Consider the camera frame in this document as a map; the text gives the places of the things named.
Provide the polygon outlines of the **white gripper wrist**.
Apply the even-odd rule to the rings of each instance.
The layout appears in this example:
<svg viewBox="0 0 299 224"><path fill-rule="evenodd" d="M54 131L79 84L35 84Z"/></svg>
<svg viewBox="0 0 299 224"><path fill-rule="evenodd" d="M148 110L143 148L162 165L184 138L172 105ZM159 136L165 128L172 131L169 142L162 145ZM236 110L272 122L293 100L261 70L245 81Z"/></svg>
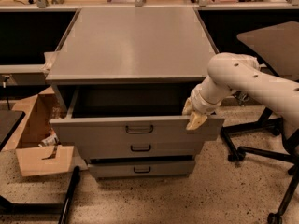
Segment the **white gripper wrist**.
<svg viewBox="0 0 299 224"><path fill-rule="evenodd" d="M212 104L206 101L201 94L201 89L202 85L197 85L191 92L191 99L188 98L183 107L182 114L190 115L189 123L186 126L187 130L198 129L206 122L207 115L212 114L221 105L221 102Z"/></svg>

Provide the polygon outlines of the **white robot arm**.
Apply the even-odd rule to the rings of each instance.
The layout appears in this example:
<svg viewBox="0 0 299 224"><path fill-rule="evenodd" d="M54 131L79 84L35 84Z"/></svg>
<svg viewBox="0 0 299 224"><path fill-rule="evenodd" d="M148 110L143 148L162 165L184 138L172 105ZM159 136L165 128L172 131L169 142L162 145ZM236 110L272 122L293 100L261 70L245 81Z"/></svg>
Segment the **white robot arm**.
<svg viewBox="0 0 299 224"><path fill-rule="evenodd" d="M219 53L207 65L207 77L191 91L182 114L189 115L187 130L199 128L223 99L237 91L283 117L299 128L299 84L260 71L256 58L249 55Z"/></svg>

